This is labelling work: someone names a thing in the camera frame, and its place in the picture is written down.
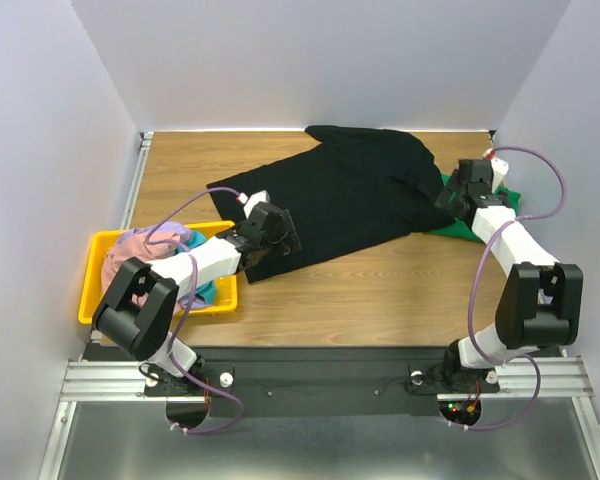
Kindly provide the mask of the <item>black t shirt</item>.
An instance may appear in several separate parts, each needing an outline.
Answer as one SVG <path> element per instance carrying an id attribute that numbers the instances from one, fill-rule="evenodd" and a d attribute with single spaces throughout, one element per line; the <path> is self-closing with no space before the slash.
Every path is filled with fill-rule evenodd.
<path id="1" fill-rule="evenodd" d="M 431 151 L 415 136 L 387 129 L 309 126 L 313 149 L 212 183 L 224 220 L 244 213 L 227 188 L 269 193 L 289 211 L 301 248 L 247 270 L 259 282 L 376 246 L 454 219 L 435 202 L 444 188 Z"/>

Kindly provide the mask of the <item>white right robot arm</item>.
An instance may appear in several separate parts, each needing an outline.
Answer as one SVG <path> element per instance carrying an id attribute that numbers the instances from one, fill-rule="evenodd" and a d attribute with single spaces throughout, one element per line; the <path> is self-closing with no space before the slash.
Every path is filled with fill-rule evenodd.
<path id="1" fill-rule="evenodd" d="M 493 323 L 475 331 L 473 312 L 479 279 L 472 284 L 468 335 L 454 341 L 440 366 L 443 384 L 462 390 L 476 370 L 499 365 L 522 353 L 567 346 L 579 331 L 584 274 L 560 262 L 522 225 L 507 196 L 497 191 L 509 165 L 496 158 L 461 159 L 436 200 L 436 206 L 464 222 L 485 243 L 507 279 Z"/>

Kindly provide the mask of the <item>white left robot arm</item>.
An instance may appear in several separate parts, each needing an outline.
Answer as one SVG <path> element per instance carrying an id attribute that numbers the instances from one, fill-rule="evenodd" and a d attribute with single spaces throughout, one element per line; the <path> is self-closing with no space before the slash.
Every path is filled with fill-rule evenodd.
<path id="1" fill-rule="evenodd" d="M 287 210 L 261 192 L 245 206 L 247 218 L 205 243 L 165 259 L 122 263 L 95 309 L 95 329 L 134 360 L 168 373 L 179 393 L 195 392 L 203 371 L 197 354 L 170 331 L 174 307 L 198 287 L 301 249 Z"/>

